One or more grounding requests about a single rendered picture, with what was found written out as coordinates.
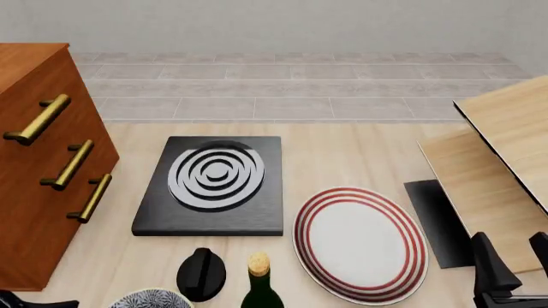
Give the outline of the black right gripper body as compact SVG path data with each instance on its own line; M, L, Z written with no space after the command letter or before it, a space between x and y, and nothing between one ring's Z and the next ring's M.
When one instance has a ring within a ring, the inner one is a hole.
M509 293L509 297L493 297L489 293L475 293L474 304L476 308L548 308L548 295Z

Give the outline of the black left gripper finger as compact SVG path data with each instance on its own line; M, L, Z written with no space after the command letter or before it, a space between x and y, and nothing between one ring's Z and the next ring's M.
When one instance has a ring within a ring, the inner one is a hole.
M0 290L0 308L21 308L21 300L10 291Z
M35 303L35 302L23 302L24 308L78 308L80 302L78 300L70 300L64 302L52 302L52 303Z

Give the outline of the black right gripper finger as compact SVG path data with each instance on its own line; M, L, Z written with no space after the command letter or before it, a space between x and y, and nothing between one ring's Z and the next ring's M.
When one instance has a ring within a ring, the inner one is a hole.
M485 233L473 235L471 246L474 251L476 293L510 293L522 286L520 279L499 257Z
M544 269L548 269L548 234L538 232L529 239L535 256Z

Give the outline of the wooden cabinet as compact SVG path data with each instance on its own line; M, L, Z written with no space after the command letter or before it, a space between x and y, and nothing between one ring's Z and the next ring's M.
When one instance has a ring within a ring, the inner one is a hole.
M68 107L29 146L5 140L20 132L59 94ZM74 155L68 145L94 147L59 192L42 187ZM117 150L65 43L0 43L0 289L44 289L82 223L69 220L92 194L89 179L111 174Z

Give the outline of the patterned blue white bowl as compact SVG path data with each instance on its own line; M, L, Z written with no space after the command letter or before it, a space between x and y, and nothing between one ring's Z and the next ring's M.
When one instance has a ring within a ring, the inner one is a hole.
M178 292L152 288L127 294L108 308L194 308L194 305Z

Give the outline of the pale wooden rack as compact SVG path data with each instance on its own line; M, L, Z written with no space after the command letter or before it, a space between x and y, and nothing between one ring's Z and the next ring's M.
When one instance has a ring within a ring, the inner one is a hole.
M515 274L541 270L548 234L548 75L454 102L466 127L418 145L468 235L485 233Z

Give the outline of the white plate with red rings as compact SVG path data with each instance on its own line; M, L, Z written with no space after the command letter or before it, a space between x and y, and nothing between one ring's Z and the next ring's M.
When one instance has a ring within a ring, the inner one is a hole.
M295 216L293 246L303 269L327 292L357 305L394 305L426 279L429 251L420 226L377 192L333 187Z

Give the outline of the flat black stove plate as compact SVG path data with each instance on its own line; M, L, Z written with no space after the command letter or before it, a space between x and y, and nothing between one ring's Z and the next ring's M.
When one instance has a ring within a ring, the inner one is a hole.
M281 236L282 169L278 136L171 136L132 233Z

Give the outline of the round black stove knob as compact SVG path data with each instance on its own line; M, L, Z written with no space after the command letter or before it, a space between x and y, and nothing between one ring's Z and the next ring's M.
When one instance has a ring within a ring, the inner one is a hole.
M226 276L224 261L209 248L201 247L179 267L176 285L191 302L206 302L221 292Z

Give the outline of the dark green corked bottle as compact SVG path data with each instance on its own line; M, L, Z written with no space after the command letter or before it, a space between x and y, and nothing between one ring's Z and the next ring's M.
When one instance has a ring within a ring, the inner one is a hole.
M253 253L247 261L250 290L241 308L284 308L279 295L271 288L270 259L264 252Z

